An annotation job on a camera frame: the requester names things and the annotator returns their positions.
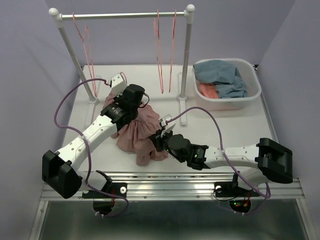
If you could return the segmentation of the dusty pink garment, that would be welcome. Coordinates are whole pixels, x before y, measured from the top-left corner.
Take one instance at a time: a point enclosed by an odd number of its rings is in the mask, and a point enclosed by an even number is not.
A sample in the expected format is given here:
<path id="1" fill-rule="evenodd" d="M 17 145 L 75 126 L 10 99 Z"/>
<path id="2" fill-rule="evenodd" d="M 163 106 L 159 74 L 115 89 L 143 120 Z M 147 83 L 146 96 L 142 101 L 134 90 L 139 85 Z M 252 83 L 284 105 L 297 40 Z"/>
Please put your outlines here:
<path id="1" fill-rule="evenodd" d="M 151 135 L 161 129 L 159 119 L 160 115 L 149 104 L 142 103 L 137 118 L 111 136 L 116 139 L 120 150 L 135 154 L 138 166 L 147 166 L 150 161 L 163 161 L 168 158 L 165 150 L 156 151 L 150 139 Z"/>

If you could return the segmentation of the salmon pink skirt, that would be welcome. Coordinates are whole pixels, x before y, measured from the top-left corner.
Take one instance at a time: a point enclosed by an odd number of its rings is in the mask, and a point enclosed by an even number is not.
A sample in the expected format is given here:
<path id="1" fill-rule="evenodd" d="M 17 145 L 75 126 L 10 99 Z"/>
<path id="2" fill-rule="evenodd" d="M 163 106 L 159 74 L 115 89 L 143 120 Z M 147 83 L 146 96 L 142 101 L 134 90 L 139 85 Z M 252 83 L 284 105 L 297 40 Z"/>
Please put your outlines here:
<path id="1" fill-rule="evenodd" d="M 210 83 L 200 83 L 198 86 L 199 92 L 206 98 L 218 99 L 219 95 L 215 88 L 215 85 Z"/>

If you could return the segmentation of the blue grey garment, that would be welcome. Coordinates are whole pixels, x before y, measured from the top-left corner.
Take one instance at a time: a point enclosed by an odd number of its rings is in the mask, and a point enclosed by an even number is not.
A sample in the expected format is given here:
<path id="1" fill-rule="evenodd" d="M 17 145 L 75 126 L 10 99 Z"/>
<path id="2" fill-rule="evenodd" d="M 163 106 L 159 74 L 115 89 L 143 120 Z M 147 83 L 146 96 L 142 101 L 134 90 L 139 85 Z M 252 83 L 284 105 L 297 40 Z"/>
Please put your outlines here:
<path id="1" fill-rule="evenodd" d="M 230 63 L 207 60 L 193 65 L 200 83 L 215 85 L 219 98 L 241 98 L 247 90 L 240 73 Z"/>

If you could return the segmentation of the pink hanger with blue garment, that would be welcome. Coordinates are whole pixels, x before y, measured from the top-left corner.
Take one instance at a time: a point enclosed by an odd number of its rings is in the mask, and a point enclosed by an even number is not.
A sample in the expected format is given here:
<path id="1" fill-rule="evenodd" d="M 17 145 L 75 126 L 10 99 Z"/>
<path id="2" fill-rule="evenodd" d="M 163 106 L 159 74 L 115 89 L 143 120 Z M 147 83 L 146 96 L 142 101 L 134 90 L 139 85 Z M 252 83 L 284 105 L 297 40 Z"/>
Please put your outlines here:
<path id="1" fill-rule="evenodd" d="M 162 64 L 162 50 L 160 41 L 160 12 L 156 11 L 156 17 L 153 19 L 153 31 L 156 46 L 156 61 L 158 69 L 158 78 L 161 94 L 164 93 L 164 80 L 163 80 L 163 64 Z"/>

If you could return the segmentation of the pink hanger with dusty garment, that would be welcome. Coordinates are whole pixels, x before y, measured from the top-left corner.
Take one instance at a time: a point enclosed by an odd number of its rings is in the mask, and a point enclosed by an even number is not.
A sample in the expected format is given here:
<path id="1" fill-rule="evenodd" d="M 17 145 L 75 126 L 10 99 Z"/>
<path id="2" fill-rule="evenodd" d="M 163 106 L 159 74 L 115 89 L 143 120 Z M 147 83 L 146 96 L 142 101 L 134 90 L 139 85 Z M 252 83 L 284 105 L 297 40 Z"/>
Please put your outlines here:
<path id="1" fill-rule="evenodd" d="M 125 83 L 127 84 L 128 80 L 127 80 L 127 77 L 126 77 L 125 73 L 124 72 L 120 72 L 120 75 L 123 78 L 123 80 L 125 81 Z"/>

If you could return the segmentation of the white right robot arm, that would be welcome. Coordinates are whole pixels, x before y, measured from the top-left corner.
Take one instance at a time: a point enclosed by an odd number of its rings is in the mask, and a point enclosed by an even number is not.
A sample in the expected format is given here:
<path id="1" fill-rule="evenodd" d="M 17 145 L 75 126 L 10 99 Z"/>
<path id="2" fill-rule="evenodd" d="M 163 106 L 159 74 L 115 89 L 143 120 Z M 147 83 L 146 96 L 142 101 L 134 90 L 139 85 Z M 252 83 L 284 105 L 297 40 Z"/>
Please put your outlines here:
<path id="1" fill-rule="evenodd" d="M 172 131 L 158 130 L 150 140 L 156 151 L 165 151 L 194 170 L 232 168 L 235 177 L 230 189 L 235 195 L 242 195 L 265 182 L 293 182 L 293 152 L 269 138 L 261 138 L 254 145 L 226 149 L 192 144 Z"/>

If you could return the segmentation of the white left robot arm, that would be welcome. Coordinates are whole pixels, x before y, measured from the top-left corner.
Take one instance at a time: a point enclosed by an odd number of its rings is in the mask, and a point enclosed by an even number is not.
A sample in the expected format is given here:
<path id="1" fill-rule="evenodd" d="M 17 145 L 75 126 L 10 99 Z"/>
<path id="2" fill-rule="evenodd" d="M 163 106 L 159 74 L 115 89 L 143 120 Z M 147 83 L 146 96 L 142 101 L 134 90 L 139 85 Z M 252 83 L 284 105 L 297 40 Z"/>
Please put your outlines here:
<path id="1" fill-rule="evenodd" d="M 138 116 L 145 89 L 136 84 L 125 85 L 113 102 L 102 109 L 92 124 L 66 146 L 42 156 L 42 180 L 64 199 L 78 192 L 88 178 L 79 175 L 79 168 L 106 139 L 116 134 Z"/>

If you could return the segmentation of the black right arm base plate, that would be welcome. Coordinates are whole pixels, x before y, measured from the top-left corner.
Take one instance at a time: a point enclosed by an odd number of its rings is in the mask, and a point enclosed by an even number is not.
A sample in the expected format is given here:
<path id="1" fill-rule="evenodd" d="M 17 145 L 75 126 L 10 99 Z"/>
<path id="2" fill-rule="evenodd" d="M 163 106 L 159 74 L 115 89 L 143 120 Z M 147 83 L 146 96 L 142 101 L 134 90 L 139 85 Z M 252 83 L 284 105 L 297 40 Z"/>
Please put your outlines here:
<path id="1" fill-rule="evenodd" d="M 247 190 L 238 187 L 236 183 L 231 181 L 218 181 L 214 183 L 213 192 L 215 197 L 222 199 L 233 199 L 241 197 L 259 197 L 260 195 L 253 190 Z"/>

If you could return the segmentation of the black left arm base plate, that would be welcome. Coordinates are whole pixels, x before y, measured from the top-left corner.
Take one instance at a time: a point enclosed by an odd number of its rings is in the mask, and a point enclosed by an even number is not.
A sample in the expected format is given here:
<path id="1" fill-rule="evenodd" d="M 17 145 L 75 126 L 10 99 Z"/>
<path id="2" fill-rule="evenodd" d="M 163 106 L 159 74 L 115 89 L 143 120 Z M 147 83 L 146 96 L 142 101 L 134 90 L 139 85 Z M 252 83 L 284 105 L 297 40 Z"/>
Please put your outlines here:
<path id="1" fill-rule="evenodd" d="M 128 184 L 126 182 L 112 182 L 107 183 L 106 186 L 102 188 L 102 192 L 109 195 L 115 195 L 120 197 L 127 197 Z M 99 193 L 95 190 L 90 189 L 87 193 L 82 193 L 83 199 L 110 199 L 111 196 Z"/>

